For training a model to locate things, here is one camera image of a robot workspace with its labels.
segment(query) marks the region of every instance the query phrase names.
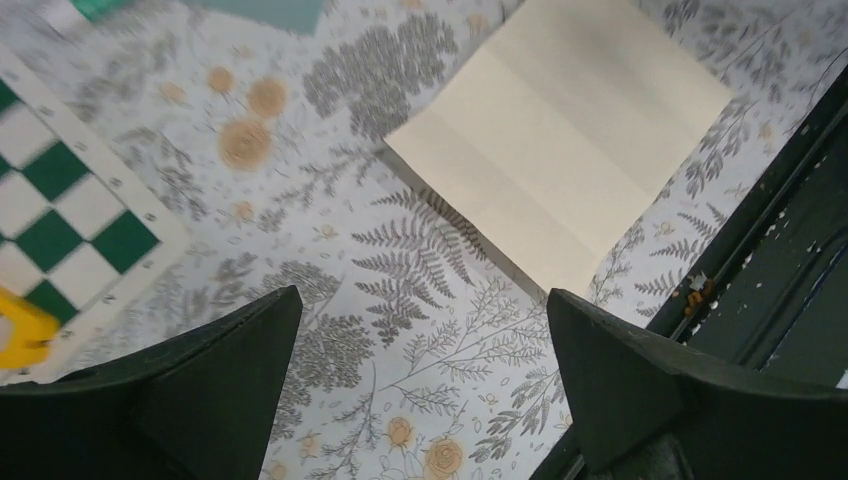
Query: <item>chessboard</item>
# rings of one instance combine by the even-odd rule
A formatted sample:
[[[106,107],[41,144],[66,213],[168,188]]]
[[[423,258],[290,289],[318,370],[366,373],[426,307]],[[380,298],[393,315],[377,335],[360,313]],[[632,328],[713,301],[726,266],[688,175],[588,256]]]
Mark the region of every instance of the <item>chessboard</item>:
[[[44,363],[0,370],[0,385],[50,381],[189,240],[121,159],[0,45],[0,286],[61,325]]]

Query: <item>tablecloth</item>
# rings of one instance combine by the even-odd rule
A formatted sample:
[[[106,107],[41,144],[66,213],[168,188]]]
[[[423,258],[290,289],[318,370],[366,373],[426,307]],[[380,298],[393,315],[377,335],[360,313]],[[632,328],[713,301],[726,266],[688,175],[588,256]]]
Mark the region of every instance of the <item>tablecloth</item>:
[[[571,423],[543,299],[381,160],[520,0],[328,0],[314,37],[139,0],[72,40],[41,3],[0,1],[0,40],[195,238],[71,369],[295,284],[263,478],[530,476]],[[586,292],[645,325],[848,62],[848,1],[639,7],[736,92]]]

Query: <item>yellow object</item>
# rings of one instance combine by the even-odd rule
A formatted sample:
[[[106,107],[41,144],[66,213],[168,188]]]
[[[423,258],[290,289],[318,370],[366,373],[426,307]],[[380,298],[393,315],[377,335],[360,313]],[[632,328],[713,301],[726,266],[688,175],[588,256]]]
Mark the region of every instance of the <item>yellow object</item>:
[[[0,350],[0,368],[23,368],[47,360],[49,342],[59,331],[56,318],[3,287],[0,316],[12,324],[9,342]]]

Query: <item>table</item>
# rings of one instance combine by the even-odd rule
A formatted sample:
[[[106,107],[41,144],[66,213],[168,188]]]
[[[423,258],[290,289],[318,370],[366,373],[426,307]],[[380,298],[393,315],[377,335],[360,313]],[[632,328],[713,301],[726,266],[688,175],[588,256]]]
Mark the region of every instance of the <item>table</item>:
[[[519,3],[330,0],[304,38],[140,0],[67,42],[39,2],[0,2],[0,41],[196,238],[70,368],[294,283],[306,308],[263,478],[529,477],[571,423],[540,299],[380,141]],[[737,92],[587,292],[644,326],[848,63],[848,1],[639,3]]]

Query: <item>floral pattern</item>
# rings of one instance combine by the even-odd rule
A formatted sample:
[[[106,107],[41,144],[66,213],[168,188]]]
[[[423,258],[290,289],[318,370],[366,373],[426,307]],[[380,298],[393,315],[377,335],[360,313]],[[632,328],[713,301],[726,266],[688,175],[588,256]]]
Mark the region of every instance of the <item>floral pattern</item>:
[[[520,3],[328,0],[303,37],[137,0],[68,40],[40,2],[0,4],[0,40],[196,238],[69,368],[296,284],[263,478],[529,477],[572,422],[544,299],[437,195],[400,182],[380,140]],[[638,5],[737,93],[587,292],[645,325],[848,63],[848,1]]]

